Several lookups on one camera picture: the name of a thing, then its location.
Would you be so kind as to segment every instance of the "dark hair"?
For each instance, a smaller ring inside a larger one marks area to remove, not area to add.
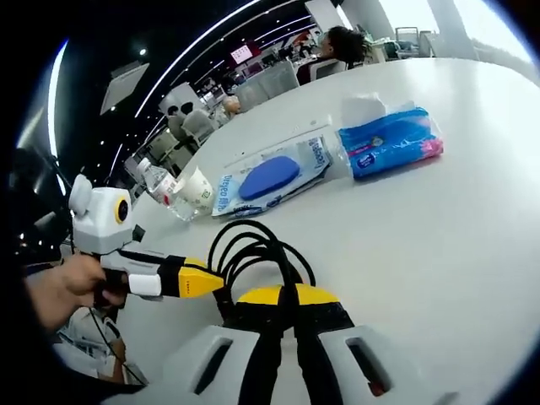
[[[362,34],[340,25],[329,29],[327,36],[334,50],[334,57],[349,66],[354,62],[362,62],[370,49]]]
[[[172,116],[176,112],[178,112],[178,107],[176,105],[172,105],[167,109],[167,114],[170,116]]]
[[[187,103],[182,104],[182,107],[180,107],[180,111],[182,111],[184,114],[189,114],[193,111],[193,103],[191,101],[188,101]]]

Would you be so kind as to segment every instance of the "blue sponge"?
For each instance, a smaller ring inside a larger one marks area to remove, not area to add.
[[[287,186],[300,173],[300,166],[287,156],[269,159],[254,168],[240,186],[238,194],[246,201]]]

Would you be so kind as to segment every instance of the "display screen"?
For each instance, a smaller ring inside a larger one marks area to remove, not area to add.
[[[238,48],[236,51],[231,52],[230,54],[237,64],[240,64],[244,61],[247,61],[249,58],[253,57],[250,48],[247,45]]]

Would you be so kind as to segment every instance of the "plastic cup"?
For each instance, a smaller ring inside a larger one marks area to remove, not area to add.
[[[198,166],[191,172],[181,174],[176,192],[200,213],[212,212],[213,188]]]

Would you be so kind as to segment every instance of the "plastic water bottle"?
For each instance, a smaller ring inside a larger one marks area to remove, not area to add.
[[[195,217],[197,210],[180,197],[176,191],[178,182],[169,171],[152,165],[147,158],[141,160],[137,170],[155,201],[165,205],[183,221],[191,221]]]

